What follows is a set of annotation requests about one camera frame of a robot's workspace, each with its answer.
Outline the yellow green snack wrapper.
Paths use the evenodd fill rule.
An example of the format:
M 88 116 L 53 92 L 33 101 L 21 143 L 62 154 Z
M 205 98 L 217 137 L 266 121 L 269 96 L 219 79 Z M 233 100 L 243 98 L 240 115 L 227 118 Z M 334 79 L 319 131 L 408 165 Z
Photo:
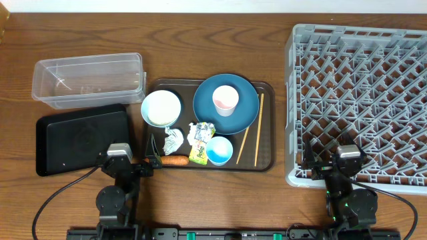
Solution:
M 189 124 L 187 140 L 191 146 L 189 153 L 190 161 L 200 165 L 207 165 L 206 147 L 215 132 L 216 128 L 213 123 L 200 122 Z

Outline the small light blue cup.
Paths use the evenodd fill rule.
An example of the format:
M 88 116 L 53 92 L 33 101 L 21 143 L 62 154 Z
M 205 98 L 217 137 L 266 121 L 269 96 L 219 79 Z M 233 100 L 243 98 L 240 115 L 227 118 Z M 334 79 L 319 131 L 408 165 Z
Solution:
M 213 137 L 206 145 L 208 160 L 215 166 L 225 165 L 233 155 L 233 145 L 225 137 Z

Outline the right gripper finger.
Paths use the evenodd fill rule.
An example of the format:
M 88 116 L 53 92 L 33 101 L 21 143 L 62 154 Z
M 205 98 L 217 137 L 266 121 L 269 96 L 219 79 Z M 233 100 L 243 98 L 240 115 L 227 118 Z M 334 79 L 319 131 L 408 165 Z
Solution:
M 304 150 L 304 163 L 314 163 L 315 162 L 315 157 L 314 157 L 314 152 L 312 149 L 312 145 L 310 143 L 310 138 L 305 138 L 304 139 L 304 145 L 305 145 L 305 150 Z
M 340 145 L 356 145 L 356 142 L 352 139 L 349 133 L 342 133 L 340 136 Z

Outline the white napkin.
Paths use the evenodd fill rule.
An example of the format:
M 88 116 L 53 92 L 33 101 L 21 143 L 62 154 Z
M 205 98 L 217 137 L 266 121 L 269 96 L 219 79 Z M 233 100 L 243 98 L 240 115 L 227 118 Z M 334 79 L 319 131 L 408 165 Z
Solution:
M 165 128 L 167 137 L 164 141 L 163 152 L 165 155 L 171 155 L 176 152 L 183 144 L 183 133 L 179 129 Z

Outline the pink plastic cup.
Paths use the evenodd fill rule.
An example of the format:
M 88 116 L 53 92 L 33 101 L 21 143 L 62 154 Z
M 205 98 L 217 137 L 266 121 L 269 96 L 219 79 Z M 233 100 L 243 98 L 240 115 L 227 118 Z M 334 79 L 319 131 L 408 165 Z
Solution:
M 239 94 L 235 88 L 222 85 L 214 90 L 212 100 L 217 113 L 222 117 L 229 117 L 238 104 Z

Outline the large blue plate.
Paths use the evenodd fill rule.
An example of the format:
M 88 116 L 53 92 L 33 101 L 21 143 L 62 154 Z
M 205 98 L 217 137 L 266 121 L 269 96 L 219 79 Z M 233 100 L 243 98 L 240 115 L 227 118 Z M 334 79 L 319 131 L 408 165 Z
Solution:
M 239 94 L 239 101 L 234 112 L 223 117 L 218 114 L 213 100 L 214 91 L 229 85 Z M 216 133 L 233 135 L 244 131 L 257 118 L 260 100 L 254 86 L 243 77 L 234 74 L 214 75 L 197 88 L 193 98 L 193 111 L 199 122 L 213 123 Z

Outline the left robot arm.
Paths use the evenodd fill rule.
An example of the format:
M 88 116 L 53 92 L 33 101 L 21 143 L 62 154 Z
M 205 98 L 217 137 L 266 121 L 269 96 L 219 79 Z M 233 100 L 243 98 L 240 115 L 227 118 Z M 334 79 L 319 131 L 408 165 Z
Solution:
M 162 162 L 153 135 L 149 136 L 145 156 L 148 161 L 132 163 L 133 153 L 127 143 L 112 143 L 99 160 L 101 170 L 115 179 L 97 195 L 99 223 L 95 239 L 151 239 L 149 228 L 136 219 L 140 179 L 153 176 Z

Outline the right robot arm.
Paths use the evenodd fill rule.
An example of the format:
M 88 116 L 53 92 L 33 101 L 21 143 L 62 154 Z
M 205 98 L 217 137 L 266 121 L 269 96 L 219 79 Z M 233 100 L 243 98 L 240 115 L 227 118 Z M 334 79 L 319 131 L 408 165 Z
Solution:
M 373 240 L 370 226 L 376 223 L 378 195 L 366 188 L 354 189 L 351 178 L 362 169 L 365 152 L 345 134 L 344 144 L 328 160 L 315 158 L 310 140 L 304 140 L 302 168 L 311 171 L 312 180 L 326 184 L 326 206 L 334 223 L 318 231 L 316 239 Z

